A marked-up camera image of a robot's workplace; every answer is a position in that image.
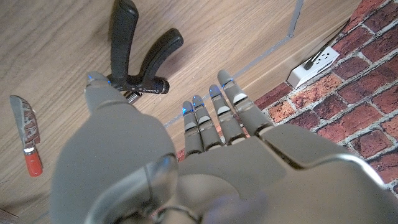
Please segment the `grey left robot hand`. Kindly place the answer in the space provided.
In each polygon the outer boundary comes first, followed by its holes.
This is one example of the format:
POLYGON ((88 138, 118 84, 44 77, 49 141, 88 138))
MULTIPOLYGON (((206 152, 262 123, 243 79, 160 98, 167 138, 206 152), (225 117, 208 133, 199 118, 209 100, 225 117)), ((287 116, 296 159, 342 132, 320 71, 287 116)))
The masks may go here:
POLYGON ((397 199, 345 148, 299 126, 272 125, 222 70, 210 96, 183 105, 187 155, 162 123, 88 74, 89 119, 60 153, 55 223, 396 223, 397 199))

